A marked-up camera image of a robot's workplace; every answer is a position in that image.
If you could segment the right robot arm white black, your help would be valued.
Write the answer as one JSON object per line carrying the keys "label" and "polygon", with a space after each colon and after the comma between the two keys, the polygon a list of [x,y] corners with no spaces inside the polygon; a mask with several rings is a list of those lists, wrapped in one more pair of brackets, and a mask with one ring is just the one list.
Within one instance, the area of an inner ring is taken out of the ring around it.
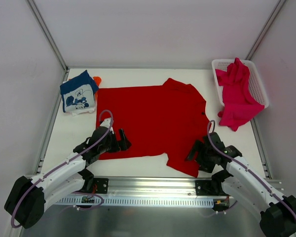
{"label": "right robot arm white black", "polygon": [[234,146],[225,146],[217,133],[196,140],[187,156],[200,170],[212,173],[209,180],[195,182],[198,196],[231,196],[257,219],[267,237],[289,237],[296,233],[296,197],[285,196],[250,167]]}

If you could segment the red t shirt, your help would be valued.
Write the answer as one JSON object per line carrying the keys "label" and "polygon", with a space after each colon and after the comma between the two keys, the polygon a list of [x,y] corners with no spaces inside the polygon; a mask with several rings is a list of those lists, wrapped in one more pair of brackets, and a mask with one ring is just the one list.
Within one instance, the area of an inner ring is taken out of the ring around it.
{"label": "red t shirt", "polygon": [[192,177],[199,164],[187,156],[207,134],[206,100],[191,84],[167,79],[162,85],[101,88],[97,113],[113,114],[113,129],[123,129],[132,144],[126,151],[104,153],[101,160],[158,156],[167,166]]}

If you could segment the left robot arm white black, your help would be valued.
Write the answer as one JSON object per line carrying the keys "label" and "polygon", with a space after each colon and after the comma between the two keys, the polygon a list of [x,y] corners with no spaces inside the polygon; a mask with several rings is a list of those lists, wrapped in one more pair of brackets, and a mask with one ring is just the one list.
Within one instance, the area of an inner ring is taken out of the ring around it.
{"label": "left robot arm white black", "polygon": [[119,130],[119,136],[117,139],[112,128],[99,126],[55,167],[31,178],[19,177],[4,205],[11,215],[11,226],[28,229],[61,198],[70,193],[91,191],[94,175],[87,167],[104,153],[126,151],[131,147],[123,129]]}

